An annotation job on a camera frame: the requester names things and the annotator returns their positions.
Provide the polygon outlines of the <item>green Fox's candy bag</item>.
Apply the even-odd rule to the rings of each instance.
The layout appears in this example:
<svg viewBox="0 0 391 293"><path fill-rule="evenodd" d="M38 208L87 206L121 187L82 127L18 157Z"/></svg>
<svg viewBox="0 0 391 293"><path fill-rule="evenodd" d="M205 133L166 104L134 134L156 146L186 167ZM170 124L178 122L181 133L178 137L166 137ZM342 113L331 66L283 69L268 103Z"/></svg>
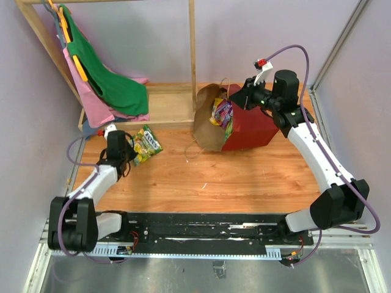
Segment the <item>green Fox's candy bag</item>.
<svg viewBox="0 0 391 293"><path fill-rule="evenodd" d="M136 157L133 159L136 167L163 150L163 146L160 144L149 125L144 125L134 136L128 139L128 141L136 152Z"/></svg>

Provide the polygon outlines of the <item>red brown paper bag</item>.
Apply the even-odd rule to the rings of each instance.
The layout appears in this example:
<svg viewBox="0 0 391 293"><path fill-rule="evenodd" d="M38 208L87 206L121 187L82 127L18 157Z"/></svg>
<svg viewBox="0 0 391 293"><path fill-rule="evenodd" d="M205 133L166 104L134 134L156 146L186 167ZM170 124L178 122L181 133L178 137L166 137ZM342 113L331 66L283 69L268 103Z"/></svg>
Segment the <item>red brown paper bag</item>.
<svg viewBox="0 0 391 293"><path fill-rule="evenodd" d="M196 107L190 144L196 143L201 152L235 151L267 146L279 131L272 118L266 116L259 108L245 110L229 100L228 91L233 85L227 83L209 84L197 93ZM225 130L212 125L209 121L215 98L226 98L233 106L232 133L225 141Z"/></svg>

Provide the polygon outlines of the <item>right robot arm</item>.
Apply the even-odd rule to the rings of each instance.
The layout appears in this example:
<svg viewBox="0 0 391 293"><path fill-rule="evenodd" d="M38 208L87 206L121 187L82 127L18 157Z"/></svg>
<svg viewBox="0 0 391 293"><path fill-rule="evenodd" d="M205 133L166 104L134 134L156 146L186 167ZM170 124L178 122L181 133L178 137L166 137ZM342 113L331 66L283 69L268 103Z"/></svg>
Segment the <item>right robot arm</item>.
<svg viewBox="0 0 391 293"><path fill-rule="evenodd" d="M297 74L279 70L272 90L256 75L230 97L242 109L270 111L273 123L299 150L318 183L321 194L310 207L289 213L278 223L277 238L283 244L291 244L303 231L326 230L359 220L370 191L366 180L356 180L339 164L311 114L299 104L298 91Z"/></svg>

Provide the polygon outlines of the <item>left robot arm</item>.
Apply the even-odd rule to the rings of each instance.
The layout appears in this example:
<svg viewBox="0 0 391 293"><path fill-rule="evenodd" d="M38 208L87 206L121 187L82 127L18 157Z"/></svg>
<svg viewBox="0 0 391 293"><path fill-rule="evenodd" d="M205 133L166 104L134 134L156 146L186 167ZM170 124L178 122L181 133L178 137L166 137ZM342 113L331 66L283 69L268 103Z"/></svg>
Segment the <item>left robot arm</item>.
<svg viewBox="0 0 391 293"><path fill-rule="evenodd" d="M126 212L106 211L96 214L95 204L116 184L128 176L136 158L133 138L118 129L105 130L107 147L101 152L93 172L74 191L55 197L49 210L48 246L68 256L89 253L97 242L112 236L122 242L129 238L131 227Z"/></svg>

